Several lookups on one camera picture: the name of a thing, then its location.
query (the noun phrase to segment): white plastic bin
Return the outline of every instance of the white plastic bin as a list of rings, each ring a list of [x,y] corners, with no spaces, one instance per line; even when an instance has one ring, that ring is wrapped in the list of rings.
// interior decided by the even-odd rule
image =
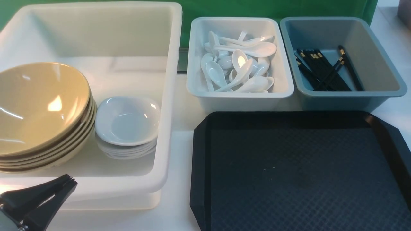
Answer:
[[[167,179],[181,23],[181,6],[173,2],[79,2],[20,9],[0,34],[0,70],[39,61],[65,63],[86,76],[97,104],[111,96],[147,96],[161,103],[162,113],[155,155],[110,159],[93,137],[62,166],[0,174],[0,193],[68,173],[79,184],[62,209],[155,207]]]
[[[204,43],[208,42],[210,30],[218,36],[229,38],[238,38],[242,31],[247,32],[246,39],[274,35],[277,52],[270,57],[271,65],[268,71],[269,76],[275,79],[272,92],[209,92],[200,62],[207,53]],[[278,24],[269,18],[203,17],[195,19],[191,24],[187,90],[198,97],[201,106],[207,112],[273,110],[281,99],[291,96],[294,92],[290,66]]]

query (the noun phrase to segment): serving tray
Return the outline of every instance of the serving tray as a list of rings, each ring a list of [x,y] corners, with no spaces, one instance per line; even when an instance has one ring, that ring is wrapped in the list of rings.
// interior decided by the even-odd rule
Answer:
[[[409,230],[411,153],[366,112],[216,112],[194,131],[202,231]]]

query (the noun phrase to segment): stack of small dishes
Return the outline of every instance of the stack of small dishes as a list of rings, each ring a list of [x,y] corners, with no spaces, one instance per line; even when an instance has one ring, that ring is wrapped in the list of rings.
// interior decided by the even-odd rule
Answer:
[[[97,110],[96,141],[113,159],[136,159],[155,152],[160,106],[152,99],[111,97]]]

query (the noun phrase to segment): light blue container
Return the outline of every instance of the light blue container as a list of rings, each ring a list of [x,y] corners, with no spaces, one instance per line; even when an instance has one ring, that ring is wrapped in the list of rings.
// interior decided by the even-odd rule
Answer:
[[[292,17],[281,20],[280,28],[301,101],[306,111],[356,110],[371,112],[390,97],[400,97],[407,86],[370,27],[359,18]],[[319,49],[333,65],[342,45],[364,87],[364,92],[320,92],[300,73],[297,49]],[[343,67],[339,71],[351,89],[354,84]]]

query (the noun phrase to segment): ceramic bowl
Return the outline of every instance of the ceramic bowl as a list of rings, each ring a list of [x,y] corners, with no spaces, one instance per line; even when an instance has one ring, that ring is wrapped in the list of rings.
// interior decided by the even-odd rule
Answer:
[[[97,113],[97,107],[94,107],[94,115]],[[67,146],[65,149],[61,150],[61,152],[56,153],[55,155],[48,157],[46,159],[42,159],[36,161],[34,163],[29,164],[22,164],[18,166],[0,166],[0,172],[3,173],[24,173],[24,172],[31,172],[31,171],[38,171],[42,169],[57,167],[62,165],[63,163],[69,161],[73,158],[86,144],[87,140],[89,139],[90,135],[94,132],[94,118],[87,125],[86,130],[72,143],[71,145]]]
[[[135,156],[135,155],[131,155],[131,156],[116,155],[116,154],[109,153],[109,152],[104,152],[104,154],[106,154],[106,156],[108,156],[112,159],[127,160],[127,159],[136,159],[136,158],[146,156],[148,154],[151,154],[151,153],[155,152],[155,149],[156,149],[156,146],[152,147],[150,150],[148,150],[147,152],[142,153],[139,156]]]
[[[157,139],[154,139],[151,142],[148,142],[142,145],[137,145],[137,146],[118,146],[118,145],[114,145],[114,144],[103,141],[97,134],[96,134],[96,141],[97,141],[97,145],[99,146],[99,148],[102,149],[103,151],[119,153],[119,154],[137,153],[137,152],[145,151],[157,144]]]
[[[96,132],[107,143],[137,146],[158,135],[160,106],[142,97],[112,97],[97,110]]]
[[[89,97],[86,78],[67,65],[39,62],[0,72],[0,156],[33,152],[63,137]]]
[[[97,112],[97,105],[95,104],[94,100],[90,103],[89,108],[87,109],[87,114],[82,121],[79,121],[79,125],[67,135],[67,137],[63,138],[59,142],[55,143],[55,145],[47,147],[45,150],[41,152],[31,153],[31,155],[26,155],[16,159],[7,159],[2,160],[0,159],[0,168],[9,168],[10,166],[23,166],[26,164],[33,164],[36,162],[42,162],[44,160],[50,160],[53,157],[59,156],[64,153],[66,150],[72,148],[72,146],[77,145],[81,142],[84,134],[86,134],[91,126],[94,124],[96,112]]]

